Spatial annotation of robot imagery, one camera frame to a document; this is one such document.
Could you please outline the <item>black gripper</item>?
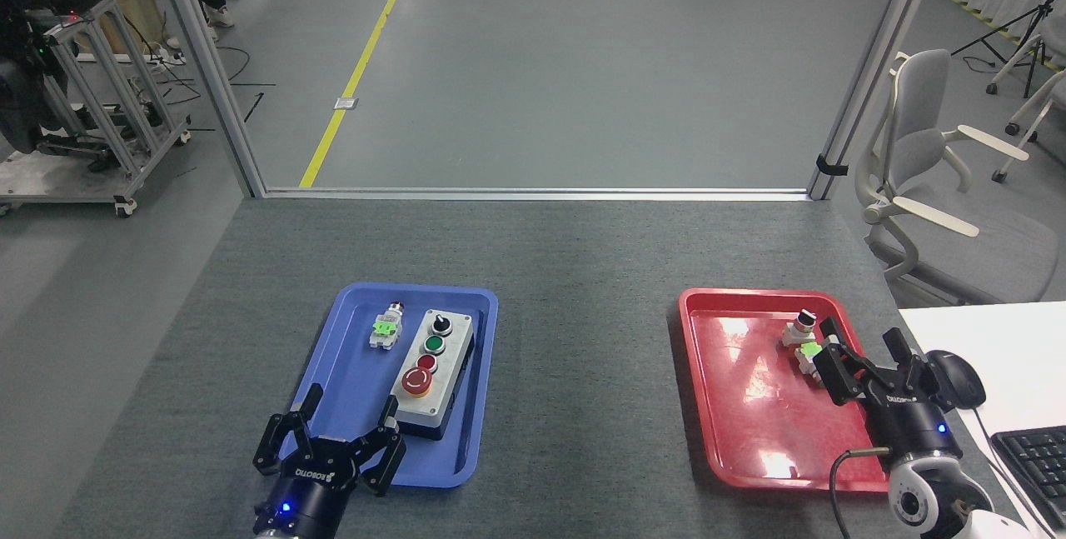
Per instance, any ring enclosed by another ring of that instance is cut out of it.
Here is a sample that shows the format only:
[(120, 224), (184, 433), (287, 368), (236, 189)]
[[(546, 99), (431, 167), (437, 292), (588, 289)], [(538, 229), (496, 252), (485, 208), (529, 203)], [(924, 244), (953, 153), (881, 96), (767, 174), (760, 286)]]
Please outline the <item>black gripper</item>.
[(943, 410), (930, 399), (947, 397), (947, 386), (937, 369), (911, 349), (898, 327), (883, 334), (897, 364), (894, 371), (879, 372), (886, 383), (870, 375), (861, 381), (874, 365), (849, 345), (837, 318), (823, 318), (819, 329), (825, 342), (812, 362), (821, 383), (838, 407), (865, 394), (865, 428), (875, 447), (890, 448), (891, 461), (930, 452), (959, 456), (959, 444), (947, 426)]
[[(296, 409), (266, 422), (252, 466), (263, 476), (279, 472), (279, 478), (254, 508), (258, 538), (334, 538), (358, 477), (377, 497), (388, 493), (395, 478), (406, 450), (395, 420), (395, 396), (388, 396), (376, 425), (353, 445), (311, 441), (308, 422), (323, 395), (321, 383), (311, 383)], [(296, 434), (297, 450), (281, 464), (279, 452), (290, 432)]]

